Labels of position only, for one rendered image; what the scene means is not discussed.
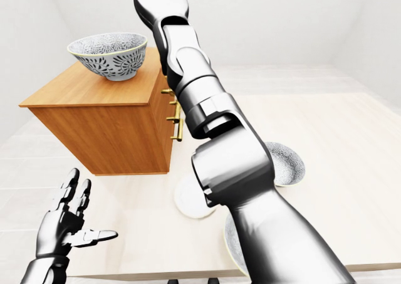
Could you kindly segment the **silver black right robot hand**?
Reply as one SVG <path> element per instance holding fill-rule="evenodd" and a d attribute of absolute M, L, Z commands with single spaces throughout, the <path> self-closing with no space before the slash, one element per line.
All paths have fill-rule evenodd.
<path fill-rule="evenodd" d="M 164 25 L 189 25 L 188 0 L 133 0 L 139 18 L 150 30 Z"/>

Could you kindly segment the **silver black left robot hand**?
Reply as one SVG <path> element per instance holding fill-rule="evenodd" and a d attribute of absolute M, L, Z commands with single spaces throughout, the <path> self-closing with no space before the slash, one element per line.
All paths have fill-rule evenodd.
<path fill-rule="evenodd" d="M 91 180 L 78 183 L 80 171 L 73 168 L 57 190 L 38 230 L 36 257 L 67 256 L 73 247 L 95 246 L 114 239 L 114 230 L 83 229 L 84 210 L 90 202 Z"/>

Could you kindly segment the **grey white patterned bowl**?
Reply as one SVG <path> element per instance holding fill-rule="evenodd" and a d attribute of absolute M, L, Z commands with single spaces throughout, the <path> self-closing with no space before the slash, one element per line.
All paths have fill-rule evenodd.
<path fill-rule="evenodd" d="M 249 277 L 249 272 L 247 270 L 236 226 L 231 213 L 228 213 L 226 217 L 224 225 L 224 241 L 231 260 L 244 276 Z"/>
<path fill-rule="evenodd" d="M 274 165 L 274 184 L 289 187 L 299 183 L 305 176 L 305 164 L 290 147 L 277 142 L 265 142 Z"/>
<path fill-rule="evenodd" d="M 120 82 L 137 74 L 147 42 L 147 37 L 138 33 L 102 33 L 70 43 L 67 51 L 93 73 Z"/>

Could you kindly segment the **wooden cabinet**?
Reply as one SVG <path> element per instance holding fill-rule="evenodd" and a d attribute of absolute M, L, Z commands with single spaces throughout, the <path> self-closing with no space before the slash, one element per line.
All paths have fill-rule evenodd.
<path fill-rule="evenodd" d="M 166 174 L 174 99 L 159 52 L 147 48 L 137 74 L 113 82 L 75 63 L 22 102 L 94 175 Z"/>

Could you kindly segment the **white round plate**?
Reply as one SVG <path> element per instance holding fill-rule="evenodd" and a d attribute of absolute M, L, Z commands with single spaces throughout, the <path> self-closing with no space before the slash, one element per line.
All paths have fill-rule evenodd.
<path fill-rule="evenodd" d="M 185 175 L 176 185 L 174 202 L 184 216 L 192 219 L 205 218 L 216 210 L 207 206 L 203 190 L 193 172 Z"/>

